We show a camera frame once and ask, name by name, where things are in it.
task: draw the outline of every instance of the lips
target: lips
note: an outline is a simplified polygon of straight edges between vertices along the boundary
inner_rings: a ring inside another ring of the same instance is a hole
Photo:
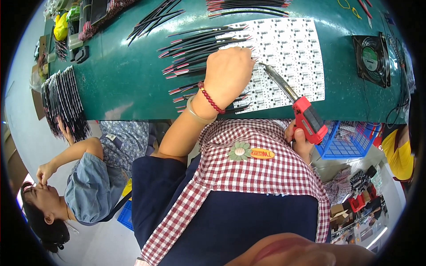
[[[290,237],[290,238],[280,239],[262,248],[254,257],[250,265],[254,265],[260,260],[268,256],[271,256],[273,254],[283,253],[295,246],[305,247],[305,246],[311,245],[312,243],[313,242],[302,237]]]

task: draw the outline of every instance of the floral apron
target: floral apron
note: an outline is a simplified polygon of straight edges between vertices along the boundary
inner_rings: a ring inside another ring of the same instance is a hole
[[[288,126],[289,121],[282,123]],[[218,120],[202,130],[199,144],[201,159],[194,177],[141,250],[146,262],[152,266],[161,262],[210,191],[310,195],[318,200],[316,242],[325,242],[330,217],[327,194],[320,178],[285,141],[282,125],[260,119]],[[247,150],[251,157],[238,156]]]

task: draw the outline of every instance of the ear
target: ear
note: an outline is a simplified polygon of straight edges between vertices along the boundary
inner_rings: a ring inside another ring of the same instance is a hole
[[[55,216],[53,215],[53,213],[50,213],[49,215],[45,215],[44,216],[44,221],[51,225],[54,221],[55,221]]]

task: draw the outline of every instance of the blue basket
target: blue basket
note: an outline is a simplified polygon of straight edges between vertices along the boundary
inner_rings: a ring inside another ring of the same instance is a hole
[[[316,146],[321,158],[324,160],[364,158],[378,135],[376,131],[380,131],[381,127],[380,124],[374,126],[359,122],[356,135],[351,137],[351,142],[347,142],[334,138],[339,125],[339,120],[332,121],[322,143]]]
[[[123,210],[120,213],[117,221],[122,223],[125,227],[133,231],[132,225],[132,201],[128,200],[124,205]]]

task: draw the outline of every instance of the blue denim shirt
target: blue denim shirt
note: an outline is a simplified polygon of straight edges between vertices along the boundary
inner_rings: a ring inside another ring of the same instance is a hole
[[[78,221],[96,223],[115,207],[126,184],[122,169],[107,166],[85,152],[76,171],[68,178],[65,202]]]

